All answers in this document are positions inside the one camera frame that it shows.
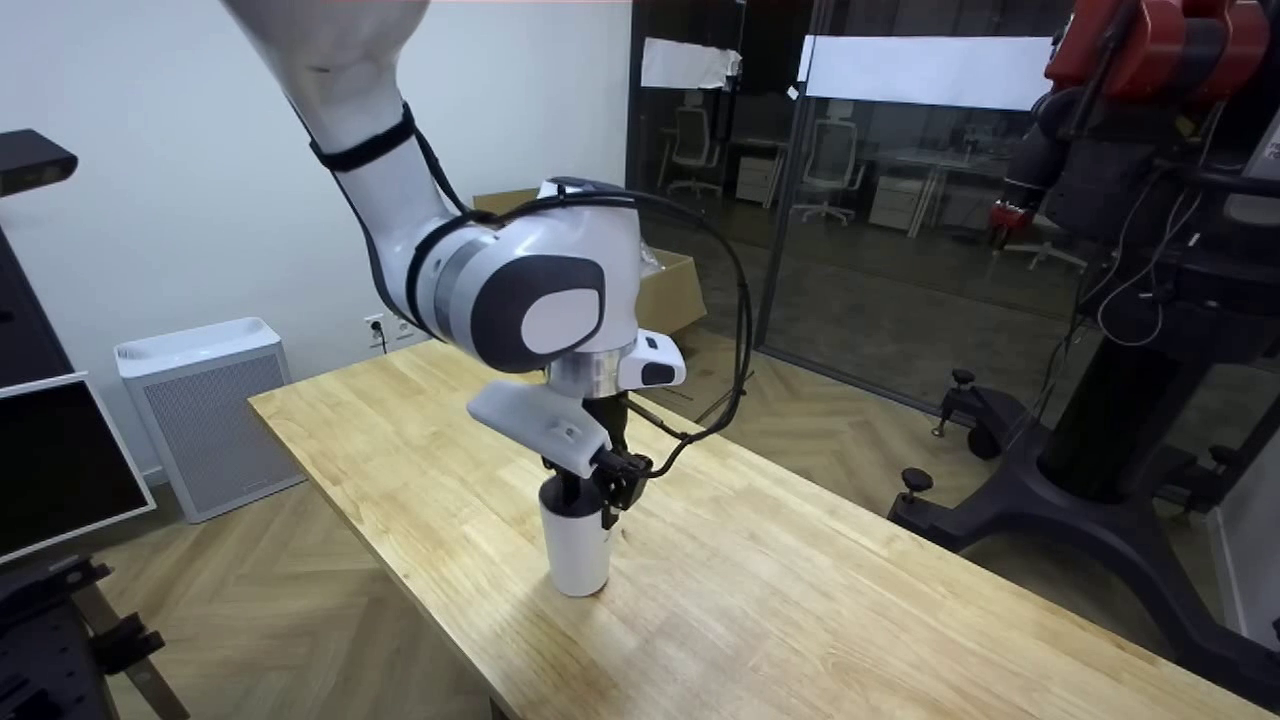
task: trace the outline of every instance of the wall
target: wall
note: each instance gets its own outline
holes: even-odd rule
[[[465,197],[624,176],[629,26],[629,0],[436,0],[399,85]],[[8,0],[0,69],[0,128],[81,156],[0,225],[141,469],[116,340],[256,311],[296,375],[367,357],[354,220],[215,0]]]
[[[1253,640],[1280,647],[1280,438],[1253,461],[1221,510],[1233,617]]]

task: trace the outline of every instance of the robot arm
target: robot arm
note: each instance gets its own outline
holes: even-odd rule
[[[607,433],[581,399],[685,380],[675,346],[634,330],[634,208],[529,212],[498,228],[466,218],[396,89],[426,0],[225,6],[358,218],[381,302],[498,371],[542,367],[552,391],[503,391],[473,411],[587,475]]]

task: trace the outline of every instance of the wooden table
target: wooden table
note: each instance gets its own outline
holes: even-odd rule
[[[565,602],[538,461],[465,411],[483,380],[420,346],[256,411],[513,716],[1261,716],[726,440],[618,519],[603,595]]]

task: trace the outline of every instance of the floor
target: floor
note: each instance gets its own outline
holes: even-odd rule
[[[702,416],[723,391],[732,346],[717,334],[679,340],[691,380],[656,399]],[[930,429],[925,411],[759,357],[726,438],[884,511],[904,464],[937,473],[940,505],[986,475],[961,433],[940,440]],[[1202,527],[1173,516],[1166,536],[1216,595]],[[164,632],[155,663],[196,716],[486,716],[466,663],[306,485],[208,524],[147,533],[103,562],[116,568],[103,583],[116,609]],[[1160,653],[1141,605],[1086,562],[1025,542],[986,542],[972,562]],[[126,720],[147,716],[126,683],[110,687]]]
[[[776,218],[751,203],[698,203],[723,228],[763,297]],[[735,285],[726,261],[698,233],[647,225],[651,246],[697,257],[713,330],[732,330]],[[917,239],[872,225],[802,220],[783,233],[767,351],[834,380],[937,409],[952,367],[1038,406],[1048,357],[1067,334],[1079,271],[1057,261],[991,257],[972,233],[925,228]],[[1092,325],[1051,371],[1048,422],[1061,416],[1100,336]],[[1216,367],[1173,444],[1243,444],[1280,398],[1280,363]]]

